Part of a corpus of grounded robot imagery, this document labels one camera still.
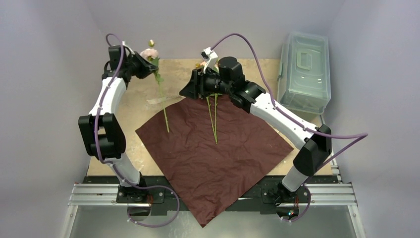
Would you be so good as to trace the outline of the white flower stem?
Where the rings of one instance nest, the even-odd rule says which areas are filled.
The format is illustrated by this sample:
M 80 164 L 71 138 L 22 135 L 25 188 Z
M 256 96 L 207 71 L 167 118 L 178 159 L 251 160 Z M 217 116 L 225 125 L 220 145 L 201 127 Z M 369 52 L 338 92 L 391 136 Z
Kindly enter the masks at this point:
M 217 132 L 217 99 L 218 96 L 221 96 L 220 93 L 211 93 L 210 96 L 210 103 L 211 103 L 211 112 L 212 112 L 212 118 L 213 122 L 215 124 L 216 132 Z

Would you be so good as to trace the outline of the dark red wrapping paper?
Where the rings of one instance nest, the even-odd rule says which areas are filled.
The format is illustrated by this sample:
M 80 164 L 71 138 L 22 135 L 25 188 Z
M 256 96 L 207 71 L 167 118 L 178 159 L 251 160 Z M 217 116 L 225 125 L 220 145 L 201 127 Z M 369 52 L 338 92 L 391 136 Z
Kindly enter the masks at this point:
M 235 107 L 227 96 L 217 99 L 218 144 L 206 100 L 185 98 L 166 113 L 170 133 L 158 112 L 136 134 L 176 193 L 216 186 L 244 192 L 293 151 L 268 123 Z M 193 214 L 202 227 L 218 215 Z

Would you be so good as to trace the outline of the pale pink flower stem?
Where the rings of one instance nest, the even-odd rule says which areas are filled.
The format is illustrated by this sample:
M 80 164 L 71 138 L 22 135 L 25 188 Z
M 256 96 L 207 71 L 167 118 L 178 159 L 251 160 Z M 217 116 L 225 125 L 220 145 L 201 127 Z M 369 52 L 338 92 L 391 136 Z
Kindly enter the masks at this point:
M 153 39 L 150 39 L 148 41 L 148 48 L 143 50 L 140 53 L 140 56 L 143 57 L 144 59 L 146 59 L 148 62 L 150 62 L 152 65 L 159 67 L 159 53 L 158 50 L 155 49 L 155 42 Z M 158 85 L 158 91 L 160 96 L 163 98 L 164 97 L 164 93 L 162 90 L 162 86 L 161 83 L 163 82 L 163 78 L 159 73 L 159 69 L 157 69 L 154 73 L 154 77 L 155 77 L 155 81 Z M 168 117 L 167 117 L 167 113 L 166 113 L 166 106 L 164 104 L 164 102 L 161 102 L 161 107 L 162 107 L 162 111 L 163 111 L 163 115 L 164 115 L 164 121 L 165 121 L 165 125 L 166 125 L 166 131 L 168 133 L 170 133 L 170 128 L 169 128 L 169 123 L 168 123 Z

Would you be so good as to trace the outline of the peach flower stem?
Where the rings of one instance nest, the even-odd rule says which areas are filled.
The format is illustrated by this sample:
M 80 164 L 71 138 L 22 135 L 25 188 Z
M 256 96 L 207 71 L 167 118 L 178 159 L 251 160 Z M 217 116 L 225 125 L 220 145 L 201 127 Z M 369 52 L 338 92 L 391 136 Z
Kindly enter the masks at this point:
M 200 67 L 204 67 L 205 66 L 205 62 L 201 62 L 201 63 L 197 63 L 196 64 L 196 68 L 200 68 Z M 209 116 L 210 116 L 210 123 L 211 123 L 211 128 L 212 128 L 212 132 L 213 132 L 213 137 L 215 140 L 215 143 L 218 143 L 217 140 L 217 134 L 216 134 L 216 128 L 215 128 L 215 124 L 213 122 L 213 118 L 212 118 L 212 112 L 211 112 L 211 103 L 210 103 L 210 96 L 206 97 L 206 101 L 207 101 L 207 105 L 208 105 L 208 110 L 209 110 Z

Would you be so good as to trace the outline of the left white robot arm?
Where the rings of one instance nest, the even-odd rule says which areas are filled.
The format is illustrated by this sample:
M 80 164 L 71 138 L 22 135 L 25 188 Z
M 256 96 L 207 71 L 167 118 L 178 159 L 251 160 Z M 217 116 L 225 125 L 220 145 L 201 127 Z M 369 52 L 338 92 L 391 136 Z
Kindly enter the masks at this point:
M 144 79 L 157 67 L 126 45 L 110 46 L 108 54 L 97 101 L 78 119 L 82 140 L 87 154 L 109 166 L 118 178 L 117 203 L 151 203 L 144 177 L 125 152 L 126 138 L 115 113 L 131 78 Z

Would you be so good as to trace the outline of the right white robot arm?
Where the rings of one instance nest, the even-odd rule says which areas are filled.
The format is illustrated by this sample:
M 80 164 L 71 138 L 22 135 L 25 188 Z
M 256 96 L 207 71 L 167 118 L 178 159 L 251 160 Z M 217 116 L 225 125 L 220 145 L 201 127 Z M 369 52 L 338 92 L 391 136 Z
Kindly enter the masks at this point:
M 193 69 L 189 82 L 179 94 L 190 99 L 203 99 L 211 94 L 227 95 L 236 107 L 259 117 L 285 135 L 299 150 L 293 166 L 277 185 L 276 202 L 289 202 L 301 185 L 323 167 L 331 154 L 331 129 L 316 126 L 298 117 L 278 102 L 261 86 L 246 80 L 242 65 L 235 57 L 217 62 L 218 71 L 205 66 Z

